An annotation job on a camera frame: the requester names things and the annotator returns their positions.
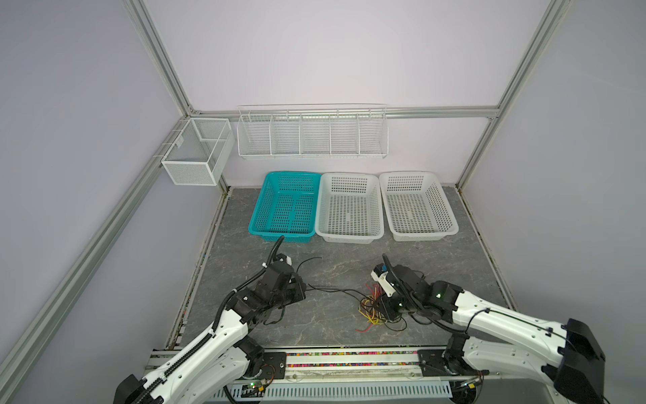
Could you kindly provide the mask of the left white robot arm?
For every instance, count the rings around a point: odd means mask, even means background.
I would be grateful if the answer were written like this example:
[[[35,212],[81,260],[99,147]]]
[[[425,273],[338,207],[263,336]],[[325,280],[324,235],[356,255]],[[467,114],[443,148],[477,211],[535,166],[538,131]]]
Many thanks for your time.
[[[306,284],[279,253],[283,241],[275,242],[257,274],[225,296],[210,326],[148,375],[126,377],[114,402],[203,403],[235,380],[260,375],[264,348],[250,332],[273,311],[306,298]]]

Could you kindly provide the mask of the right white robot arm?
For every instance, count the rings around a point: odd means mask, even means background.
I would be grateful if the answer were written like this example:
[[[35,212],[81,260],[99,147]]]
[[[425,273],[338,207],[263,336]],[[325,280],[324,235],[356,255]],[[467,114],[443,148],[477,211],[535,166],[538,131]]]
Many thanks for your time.
[[[451,334],[442,350],[418,358],[425,376],[502,374],[536,380],[573,403],[604,403],[606,355],[590,327],[570,318],[557,323],[526,316],[446,282],[427,283],[388,258],[372,279],[388,314],[423,317]]]

